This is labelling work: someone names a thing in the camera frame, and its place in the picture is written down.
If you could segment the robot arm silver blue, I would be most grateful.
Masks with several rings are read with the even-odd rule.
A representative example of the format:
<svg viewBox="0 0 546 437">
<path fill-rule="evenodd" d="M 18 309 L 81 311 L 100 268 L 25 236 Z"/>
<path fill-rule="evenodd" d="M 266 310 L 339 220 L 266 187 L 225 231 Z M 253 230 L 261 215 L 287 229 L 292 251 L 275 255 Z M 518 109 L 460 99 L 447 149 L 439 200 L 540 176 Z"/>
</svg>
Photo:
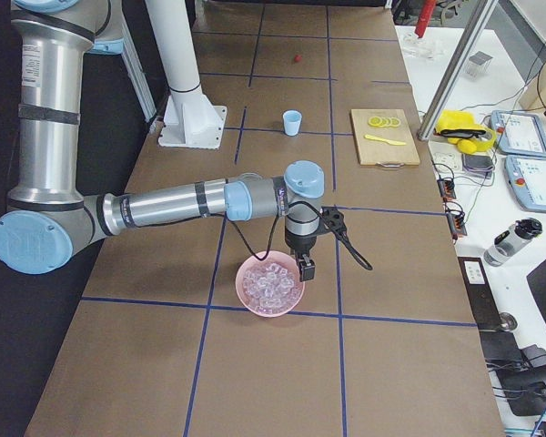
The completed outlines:
<svg viewBox="0 0 546 437">
<path fill-rule="evenodd" d="M 19 179 L 0 218 L 0 260 L 24 274 L 64 266 L 77 252 L 126 229 L 223 215 L 232 221 L 285 219 L 285 241 L 302 280 L 322 230 L 324 173 L 290 164 L 280 177 L 245 174 L 144 194 L 83 196 L 76 190 L 83 60 L 118 53 L 124 16 L 118 1 L 14 1 L 11 22 L 23 40 L 18 107 Z"/>
</svg>

